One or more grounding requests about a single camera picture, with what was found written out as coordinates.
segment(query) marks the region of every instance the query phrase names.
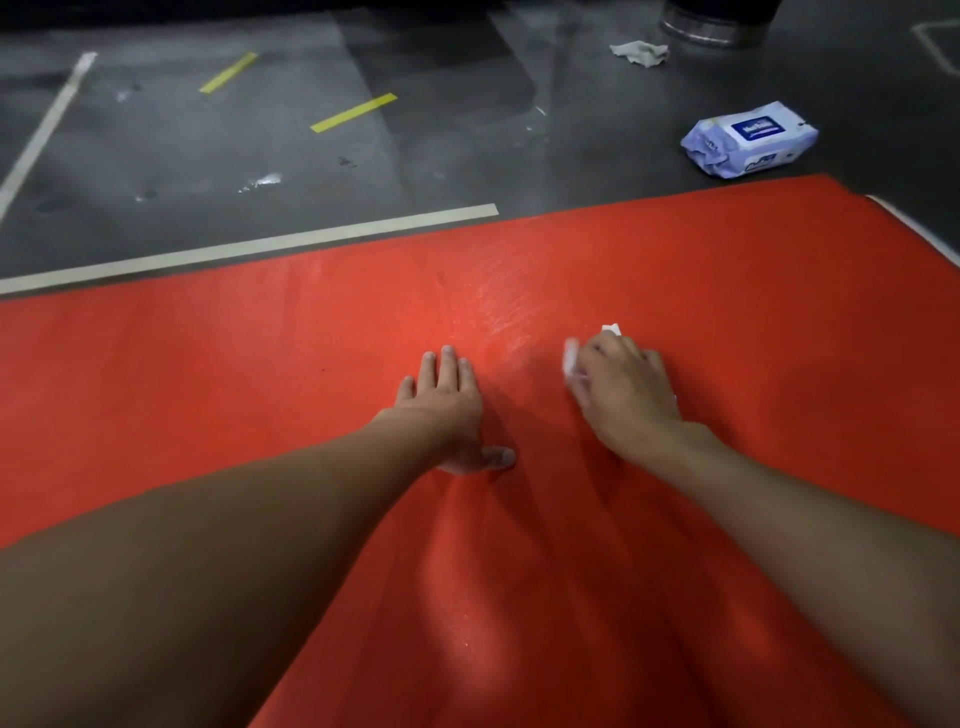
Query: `yellow tape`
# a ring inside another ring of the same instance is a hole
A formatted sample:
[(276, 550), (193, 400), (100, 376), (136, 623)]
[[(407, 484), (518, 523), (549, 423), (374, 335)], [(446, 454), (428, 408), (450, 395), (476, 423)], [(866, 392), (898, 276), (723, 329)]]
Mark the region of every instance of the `yellow tape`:
[(242, 71), (244, 68), (246, 68), (248, 65), (250, 65), (250, 64), (253, 63), (254, 61), (256, 61), (256, 54), (255, 54), (255, 53), (248, 53), (246, 56), (244, 56), (242, 59), (240, 59), (240, 60), (239, 60), (238, 62), (236, 62), (234, 65), (232, 65), (232, 66), (231, 66), (230, 68), (228, 68), (226, 71), (221, 71), (221, 72), (218, 73), (216, 76), (214, 76), (212, 79), (210, 79), (209, 81), (207, 81), (204, 85), (202, 85), (202, 86), (200, 87), (200, 92), (201, 92), (201, 93), (213, 93), (213, 92), (216, 91), (218, 88), (220, 88), (220, 86), (222, 86), (222, 85), (225, 84), (227, 81), (229, 81), (230, 79), (232, 79), (234, 76), (236, 76), (238, 73), (240, 73), (240, 71)]
[(336, 116), (331, 116), (328, 119), (323, 121), (318, 121), (310, 129), (316, 133), (325, 132), (327, 129), (337, 126), (338, 124), (343, 124), (345, 121), (350, 119), (355, 119), (361, 114), (367, 113), (367, 111), (373, 111), (379, 107), (382, 107), (384, 104), (389, 104), (391, 101), (396, 101), (396, 97), (392, 93), (385, 93), (383, 96), (379, 96), (372, 101), (368, 101), (366, 104), (361, 104), (358, 107), (353, 107), (353, 109), (347, 109), (338, 113)]

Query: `concrete floor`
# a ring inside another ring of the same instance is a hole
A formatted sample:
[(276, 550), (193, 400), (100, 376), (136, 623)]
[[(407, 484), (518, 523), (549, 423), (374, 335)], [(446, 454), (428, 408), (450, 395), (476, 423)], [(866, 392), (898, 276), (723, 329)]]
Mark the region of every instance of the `concrete floor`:
[[(760, 48), (668, 39), (649, 70), (610, 53), (664, 39), (659, 13), (553, 0), (0, 36), (0, 174), (80, 53), (99, 53), (0, 224), (0, 278), (451, 207), (518, 217), (730, 184), (680, 138), (773, 100), (821, 137), (752, 179), (827, 172), (960, 244), (960, 77), (910, 30), (954, 3), (785, 0)], [(198, 92), (250, 51), (249, 68)], [(388, 92), (382, 109), (309, 128)], [(270, 173), (281, 183), (240, 192)]]

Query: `wrist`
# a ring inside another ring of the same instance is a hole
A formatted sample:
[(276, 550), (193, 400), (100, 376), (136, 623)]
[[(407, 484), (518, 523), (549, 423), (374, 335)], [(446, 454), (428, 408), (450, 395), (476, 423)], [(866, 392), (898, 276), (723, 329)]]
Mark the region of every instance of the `wrist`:
[(363, 428), (401, 447), (414, 449), (434, 467), (456, 447), (455, 428), (443, 412), (416, 407), (383, 409)]
[(705, 454), (725, 448), (706, 425), (676, 422), (643, 438), (628, 459), (676, 486)]

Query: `forearm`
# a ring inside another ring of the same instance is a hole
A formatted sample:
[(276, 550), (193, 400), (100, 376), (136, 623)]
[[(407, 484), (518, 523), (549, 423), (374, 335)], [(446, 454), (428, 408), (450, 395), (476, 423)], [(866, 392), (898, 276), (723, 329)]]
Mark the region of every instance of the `forearm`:
[(246, 725), (442, 443), (379, 420), (11, 546), (0, 724)]
[(701, 429), (655, 466), (912, 718), (960, 724), (960, 542), (766, 468)]

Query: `red mat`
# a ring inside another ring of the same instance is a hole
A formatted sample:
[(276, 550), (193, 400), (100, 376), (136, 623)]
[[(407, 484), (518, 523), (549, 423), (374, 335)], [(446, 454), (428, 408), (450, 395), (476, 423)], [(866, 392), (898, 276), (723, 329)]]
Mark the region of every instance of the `red mat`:
[(0, 543), (333, 437), (420, 354), (473, 358), (490, 479), (418, 483), (261, 728), (889, 725), (695, 507), (606, 453), (561, 379), (617, 322), (685, 414), (960, 533), (960, 271), (810, 177), (0, 303)]

